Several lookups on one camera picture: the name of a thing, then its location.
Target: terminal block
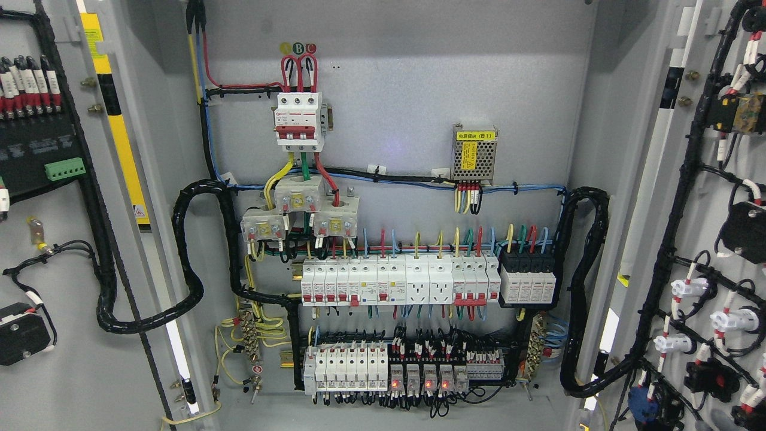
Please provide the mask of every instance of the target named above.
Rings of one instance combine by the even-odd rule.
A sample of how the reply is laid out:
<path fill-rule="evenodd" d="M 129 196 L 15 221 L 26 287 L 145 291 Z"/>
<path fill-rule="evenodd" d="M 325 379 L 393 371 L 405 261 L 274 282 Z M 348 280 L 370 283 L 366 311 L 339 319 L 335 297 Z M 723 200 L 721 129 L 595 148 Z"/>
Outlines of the terminal block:
<path fill-rule="evenodd" d="M 358 210 L 357 196 L 343 198 L 340 206 L 332 206 L 332 198 L 325 201 L 322 210 L 314 215 L 314 236 L 318 245 L 328 236 L 340 236 L 349 240 L 356 238 Z"/>
<path fill-rule="evenodd" d="M 277 100 L 274 133 L 282 150 L 322 151 L 322 93 L 279 93 Z"/>
<path fill-rule="evenodd" d="M 320 175 L 303 179 L 303 175 L 288 175 L 277 183 L 274 202 L 282 213 L 318 212 L 325 199 L 322 192 L 324 179 Z"/>
<path fill-rule="evenodd" d="M 503 251 L 500 257 L 503 307 L 549 309 L 555 305 L 556 277 L 550 255 Z"/>
<path fill-rule="evenodd" d="M 259 241 L 278 241 L 283 244 L 287 235 L 287 229 L 292 224 L 288 218 L 287 226 L 283 215 L 276 209 L 248 209 L 242 216 L 242 235 L 247 252 L 250 255 L 257 254 Z"/>

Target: green wire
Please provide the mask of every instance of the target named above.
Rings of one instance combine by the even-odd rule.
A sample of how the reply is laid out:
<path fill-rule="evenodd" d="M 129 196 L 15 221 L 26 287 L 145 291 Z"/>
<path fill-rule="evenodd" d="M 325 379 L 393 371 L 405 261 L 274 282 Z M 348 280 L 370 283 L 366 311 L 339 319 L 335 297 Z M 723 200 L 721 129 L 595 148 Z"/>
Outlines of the green wire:
<path fill-rule="evenodd" d="M 310 180 L 311 175 L 309 174 L 309 161 L 306 160 L 306 153 L 300 154 L 300 167 L 303 169 L 303 181 Z"/>
<path fill-rule="evenodd" d="M 524 252 L 525 240 L 526 240 L 526 225 L 522 225 L 522 228 L 519 229 L 519 237 L 516 239 L 516 242 L 519 243 L 519 253 Z"/>

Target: circuit breaker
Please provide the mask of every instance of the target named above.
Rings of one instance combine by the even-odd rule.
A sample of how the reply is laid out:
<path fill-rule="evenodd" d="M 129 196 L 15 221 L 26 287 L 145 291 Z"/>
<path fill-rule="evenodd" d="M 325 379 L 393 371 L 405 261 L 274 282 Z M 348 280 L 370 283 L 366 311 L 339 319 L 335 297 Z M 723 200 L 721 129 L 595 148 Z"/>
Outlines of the circuit breaker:
<path fill-rule="evenodd" d="M 279 93 L 274 110 L 277 144 L 287 152 L 322 151 L 322 93 Z"/>

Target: red wire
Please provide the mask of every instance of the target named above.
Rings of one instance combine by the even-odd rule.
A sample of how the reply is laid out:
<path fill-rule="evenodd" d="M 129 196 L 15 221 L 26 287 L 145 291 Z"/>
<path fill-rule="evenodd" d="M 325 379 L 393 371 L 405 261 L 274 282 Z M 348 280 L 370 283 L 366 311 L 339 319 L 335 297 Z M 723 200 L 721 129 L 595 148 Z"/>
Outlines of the red wire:
<path fill-rule="evenodd" d="M 537 225 L 532 225 L 529 228 L 529 234 L 527 235 L 527 242 L 529 243 L 529 254 L 535 252 L 535 243 L 537 242 Z"/>
<path fill-rule="evenodd" d="M 224 84 L 224 85 L 221 85 L 218 82 L 216 82 L 216 80 L 213 79 L 212 75 L 210 74 L 210 61 L 208 60 L 208 34 L 204 31 L 202 32 L 202 57 L 205 60 L 205 74 L 208 76 L 208 81 L 210 81 L 211 84 L 213 84 L 216 87 L 219 87 L 219 88 L 279 87 L 282 89 L 282 91 L 286 91 L 285 87 L 278 82 L 272 82 L 270 84 Z"/>
<path fill-rule="evenodd" d="M 481 235 L 483 230 L 484 229 L 481 226 L 479 226 L 479 234 L 476 236 L 476 240 L 477 240 L 476 241 L 476 257 L 477 258 L 481 257 Z"/>
<path fill-rule="evenodd" d="M 385 229 L 381 229 L 381 257 L 385 257 Z"/>
<path fill-rule="evenodd" d="M 335 184 L 335 181 L 332 181 L 332 177 L 327 173 L 325 167 L 322 165 L 322 160 L 319 159 L 319 153 L 314 153 L 314 162 L 316 163 L 316 170 L 322 174 L 322 177 L 330 185 L 332 194 L 335 195 L 335 197 L 332 199 L 332 206 L 340 206 L 340 193 L 338 186 Z"/>
<path fill-rule="evenodd" d="M 300 67 L 303 67 L 303 59 L 304 58 L 310 58 L 311 59 L 311 66 L 314 68 L 314 79 L 311 81 L 311 92 L 316 93 L 316 82 L 319 80 L 318 73 L 319 73 L 319 67 L 316 63 L 316 57 L 314 57 L 314 54 L 311 54 L 309 52 L 305 53 L 304 55 L 301 55 L 298 58 L 298 65 Z M 298 75 L 298 91 L 303 91 L 303 69 L 301 68 L 299 70 L 300 74 Z"/>

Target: yellow strip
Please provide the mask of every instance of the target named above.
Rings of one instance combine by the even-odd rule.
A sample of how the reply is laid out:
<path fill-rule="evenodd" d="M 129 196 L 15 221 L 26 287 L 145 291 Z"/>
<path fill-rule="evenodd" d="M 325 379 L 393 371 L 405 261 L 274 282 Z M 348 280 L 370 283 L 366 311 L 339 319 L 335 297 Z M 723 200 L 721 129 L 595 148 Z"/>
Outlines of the yellow strip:
<path fill-rule="evenodd" d="M 96 73 L 111 74 L 112 68 L 109 64 L 109 58 L 104 54 L 99 54 L 96 49 L 96 42 L 103 40 L 98 16 L 96 14 L 83 13 L 80 14 L 80 17 L 83 20 L 83 31 L 85 31 L 90 47 L 90 55 L 93 58 L 93 66 L 96 68 Z M 141 190 L 139 174 L 136 169 L 136 159 L 133 157 L 133 150 L 130 147 L 125 120 L 122 115 L 110 115 L 109 125 L 112 130 L 112 138 L 114 139 L 119 165 L 123 170 L 130 203 L 133 205 L 133 215 L 136 217 L 136 223 L 148 225 L 149 217 L 146 213 L 146 201 Z"/>

